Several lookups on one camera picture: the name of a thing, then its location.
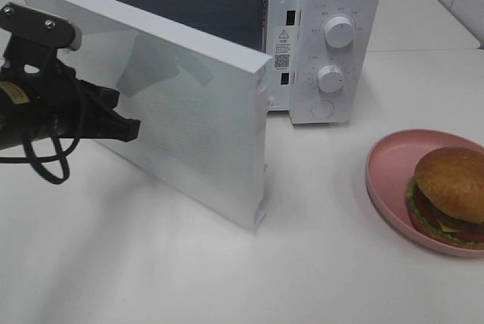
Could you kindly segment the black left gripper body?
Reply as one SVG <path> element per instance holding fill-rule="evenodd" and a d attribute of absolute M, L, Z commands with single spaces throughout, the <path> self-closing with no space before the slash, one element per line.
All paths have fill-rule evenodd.
<path fill-rule="evenodd" d="M 119 93 L 76 78 L 57 57 L 75 32 L 12 32 L 1 67 L 1 139 L 121 138 Z"/>

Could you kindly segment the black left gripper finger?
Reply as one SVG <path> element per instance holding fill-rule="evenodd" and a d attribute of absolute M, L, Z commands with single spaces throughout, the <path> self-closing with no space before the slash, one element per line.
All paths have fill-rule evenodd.
<path fill-rule="evenodd" d="M 141 121 L 128 119 L 104 106 L 90 108 L 90 137 L 130 142 L 138 137 Z"/>

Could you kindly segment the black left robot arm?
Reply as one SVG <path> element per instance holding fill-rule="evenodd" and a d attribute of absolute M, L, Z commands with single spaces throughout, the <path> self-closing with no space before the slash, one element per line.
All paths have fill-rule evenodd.
<path fill-rule="evenodd" d="M 1 67 L 1 147 L 50 136 L 60 139 L 138 137 L 140 121 L 115 112 L 119 92 L 76 78 L 53 42 L 12 36 Z"/>

